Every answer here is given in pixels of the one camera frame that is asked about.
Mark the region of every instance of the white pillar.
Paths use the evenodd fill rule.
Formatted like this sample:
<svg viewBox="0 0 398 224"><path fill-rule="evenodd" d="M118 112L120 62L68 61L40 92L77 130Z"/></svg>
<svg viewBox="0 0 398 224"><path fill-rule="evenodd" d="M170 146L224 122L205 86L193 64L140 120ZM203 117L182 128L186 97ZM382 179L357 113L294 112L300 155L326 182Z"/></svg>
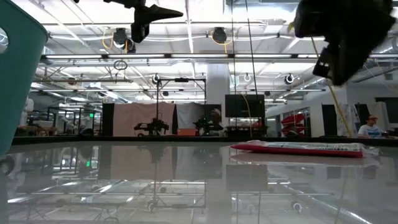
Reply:
<svg viewBox="0 0 398 224"><path fill-rule="evenodd" d="M223 126L228 125L225 118L225 95L229 94L229 67L228 64L207 65L206 97L207 104L221 104Z"/></svg>

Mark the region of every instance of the black screen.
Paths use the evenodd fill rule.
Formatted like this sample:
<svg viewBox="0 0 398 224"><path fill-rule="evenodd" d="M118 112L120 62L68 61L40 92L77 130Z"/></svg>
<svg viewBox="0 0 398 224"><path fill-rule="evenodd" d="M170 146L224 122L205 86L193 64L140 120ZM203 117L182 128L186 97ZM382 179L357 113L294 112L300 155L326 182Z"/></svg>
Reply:
<svg viewBox="0 0 398 224"><path fill-rule="evenodd" d="M227 118L263 118L265 116L264 95L225 95L225 116Z"/></svg>

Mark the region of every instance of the yellow cable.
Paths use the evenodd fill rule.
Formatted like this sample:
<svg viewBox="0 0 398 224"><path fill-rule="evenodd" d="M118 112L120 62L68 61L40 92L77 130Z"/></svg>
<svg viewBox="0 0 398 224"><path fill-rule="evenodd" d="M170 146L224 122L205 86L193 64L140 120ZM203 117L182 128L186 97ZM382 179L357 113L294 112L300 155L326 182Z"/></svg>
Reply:
<svg viewBox="0 0 398 224"><path fill-rule="evenodd" d="M315 50L315 53L316 53L317 57L319 58L318 50L317 50L317 47L315 46L315 41L313 40L313 37L311 37L311 41L312 41L313 49ZM349 136L350 138L353 138L353 132L352 132L351 129L349 128L348 123L347 123L347 120L346 120L346 118L344 117L343 111L341 110L340 105L338 104L335 91L333 91L333 89L332 89L332 87L331 87L331 85L330 85L330 83L329 83L328 81L326 81L326 83L328 84L328 87L329 87L329 90L330 90L331 95L332 95L332 97L333 97L333 100L335 101L335 105L336 105L336 107L337 107L338 113L340 114L341 119L343 120L344 126L346 127L346 130L347 130L347 132L348 132L348 136Z"/></svg>
<svg viewBox="0 0 398 224"><path fill-rule="evenodd" d="M108 47L108 46L105 44L105 39L102 39L102 45L103 45L106 49L112 48L112 46L113 46L113 34L112 34L112 38L111 38L111 45Z"/></svg>
<svg viewBox="0 0 398 224"><path fill-rule="evenodd" d="M252 134L252 131L251 131L251 115L250 115L249 102L248 102L248 100L246 99L246 97L245 97L243 94L242 94L242 97L243 97L243 99L245 100L246 105L248 106L249 122L250 122L250 138L253 139L253 134Z"/></svg>

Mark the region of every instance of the black partition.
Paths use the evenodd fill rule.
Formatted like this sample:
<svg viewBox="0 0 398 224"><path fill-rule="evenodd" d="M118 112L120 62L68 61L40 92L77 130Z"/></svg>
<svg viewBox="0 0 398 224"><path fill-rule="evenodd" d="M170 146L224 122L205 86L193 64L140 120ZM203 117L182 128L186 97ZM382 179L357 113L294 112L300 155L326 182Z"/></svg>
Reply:
<svg viewBox="0 0 398 224"><path fill-rule="evenodd" d="M322 105L325 136L337 136L337 114L334 105Z"/></svg>

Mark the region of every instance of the wire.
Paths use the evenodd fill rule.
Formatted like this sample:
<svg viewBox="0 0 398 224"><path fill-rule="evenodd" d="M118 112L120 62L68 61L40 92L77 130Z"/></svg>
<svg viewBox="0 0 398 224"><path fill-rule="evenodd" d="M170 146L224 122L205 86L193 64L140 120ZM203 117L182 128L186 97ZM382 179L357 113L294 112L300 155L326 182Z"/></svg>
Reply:
<svg viewBox="0 0 398 224"><path fill-rule="evenodd" d="M316 53L316 55L317 55L317 58L319 58L317 46L315 45L315 41L314 41L314 39L313 39L312 37L311 37L311 41L312 41L313 49L314 49L314 51L315 51L315 53ZM330 83L329 83L328 81L326 81L326 83L328 84L330 93L331 93L331 95L332 95L332 97L333 97L333 100L335 101L335 105L336 105L336 108L337 108L337 110L338 110L338 113L340 114L340 117L341 117L341 119L343 120L344 126L345 126L345 128L346 128L346 130L347 130L347 132L348 132L348 136L349 136L350 138L353 138L353 137L354 137L354 136L353 136L353 132L352 132L352 130L349 128L348 123L347 123L347 120L346 120L346 118L344 117L343 111L342 111L341 108L340 108L340 105L339 105L339 103L338 103L338 101L337 101L336 93L335 93L335 91L333 91L333 89L332 89Z"/></svg>
<svg viewBox="0 0 398 224"><path fill-rule="evenodd" d="M102 39L102 45L103 45L106 49L111 49L112 46L113 46L113 34L112 34L112 38L111 38L111 45L108 47L108 46L105 44L105 39Z"/></svg>
<svg viewBox="0 0 398 224"><path fill-rule="evenodd" d="M245 100L245 102L246 102L246 106L248 106L248 113L249 113L249 123L250 123L250 138L251 139L253 139L253 133L252 133L252 130L251 130L251 115L250 115L250 107L249 107L249 102L248 102L248 100L246 99L246 97L242 94L242 97L243 97L243 99Z"/></svg>
<svg viewBox="0 0 398 224"><path fill-rule="evenodd" d="M245 4L246 4L246 12L247 12L247 14L249 14L248 0L245 0ZM251 28L250 28L250 19L249 19L249 17L248 17L248 27L249 27L249 37L251 38ZM252 63L252 68L253 68L254 90L256 91L256 101L259 101L259 95L258 95L258 92L257 92L256 70L254 68L254 55L253 55L254 52L253 52L253 42L252 41L250 41L250 51L251 51L251 63ZM260 113L259 114L264 113L264 116L265 116L265 110L261 111L261 108L262 107L260 106L260 108L259 108Z"/></svg>
<svg viewBox="0 0 398 224"><path fill-rule="evenodd" d="M231 1L231 20L232 20L232 30L234 30L234 1ZM232 38L232 53L235 54L235 38ZM234 94L236 96L236 60L234 57ZM235 97L235 104L234 104L234 110L236 111L236 97ZM238 128L238 119L235 118L235 128Z"/></svg>

